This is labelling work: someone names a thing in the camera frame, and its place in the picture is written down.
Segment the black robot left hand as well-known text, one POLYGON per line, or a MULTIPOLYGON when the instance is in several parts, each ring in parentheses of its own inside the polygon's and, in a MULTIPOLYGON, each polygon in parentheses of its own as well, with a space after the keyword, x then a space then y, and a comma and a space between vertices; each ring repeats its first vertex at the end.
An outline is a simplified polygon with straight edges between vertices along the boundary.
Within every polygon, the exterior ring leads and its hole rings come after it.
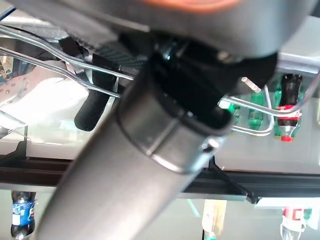
POLYGON ((58 184, 38 240, 135 239, 235 129, 220 100, 266 88, 316 0, 14 0, 135 76, 58 184))

